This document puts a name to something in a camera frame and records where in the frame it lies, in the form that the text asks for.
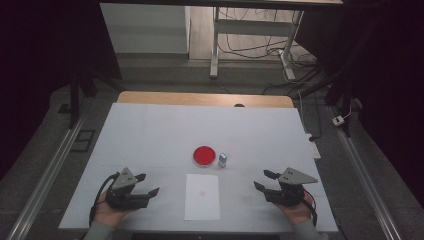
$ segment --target hand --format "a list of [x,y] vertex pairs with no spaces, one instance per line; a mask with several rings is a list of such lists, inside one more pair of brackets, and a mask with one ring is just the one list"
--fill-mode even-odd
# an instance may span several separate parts
[[120,210],[113,209],[109,206],[109,204],[107,204],[107,202],[105,202],[105,198],[106,198],[106,191],[100,195],[99,200],[97,202],[96,214],[94,215],[94,220],[96,220],[97,222],[101,222],[111,227],[116,227],[118,226],[119,222],[125,215],[135,211],[135,210],[120,211]]
[[[312,196],[309,195],[309,193],[307,193],[306,191],[305,191],[304,199],[307,202],[309,202],[309,204],[312,205],[312,202],[313,202]],[[289,223],[292,226],[303,223],[311,219],[311,211],[303,203],[300,203],[292,207],[286,207],[280,204],[274,204],[274,205],[277,206],[284,213],[284,215],[286,215]]]

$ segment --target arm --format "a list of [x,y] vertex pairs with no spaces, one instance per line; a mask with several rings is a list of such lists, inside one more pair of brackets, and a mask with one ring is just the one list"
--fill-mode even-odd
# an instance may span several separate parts
[[118,226],[121,219],[132,211],[119,211],[112,209],[105,202],[106,192],[102,193],[96,206],[96,214],[90,229],[84,237],[84,240],[108,240],[112,239],[115,227]]
[[[313,200],[309,193],[305,192],[305,198],[310,204]],[[312,224],[311,212],[302,203],[292,206],[285,207],[279,204],[275,204],[283,213],[286,215],[287,220],[293,227],[293,232],[296,239],[299,240],[328,240],[327,234],[320,234]]]

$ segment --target gray sleeve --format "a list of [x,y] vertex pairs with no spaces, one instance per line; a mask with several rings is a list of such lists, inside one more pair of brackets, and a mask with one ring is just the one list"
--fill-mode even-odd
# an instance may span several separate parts
[[91,223],[91,228],[84,237],[84,240],[109,240],[112,239],[114,231],[115,228],[109,225],[93,221]]
[[312,219],[293,226],[293,231],[298,240],[328,240],[327,234],[318,233],[312,223]]

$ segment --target white wall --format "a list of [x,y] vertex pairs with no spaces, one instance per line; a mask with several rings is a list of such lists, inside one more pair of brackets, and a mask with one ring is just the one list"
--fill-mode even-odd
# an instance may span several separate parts
[[188,53],[189,7],[100,6],[116,53]]

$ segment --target white power adapter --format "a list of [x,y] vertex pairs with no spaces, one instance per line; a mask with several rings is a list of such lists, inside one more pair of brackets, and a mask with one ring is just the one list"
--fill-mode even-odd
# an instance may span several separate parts
[[333,123],[336,126],[340,126],[344,123],[344,119],[342,118],[342,116],[335,117],[333,118]]

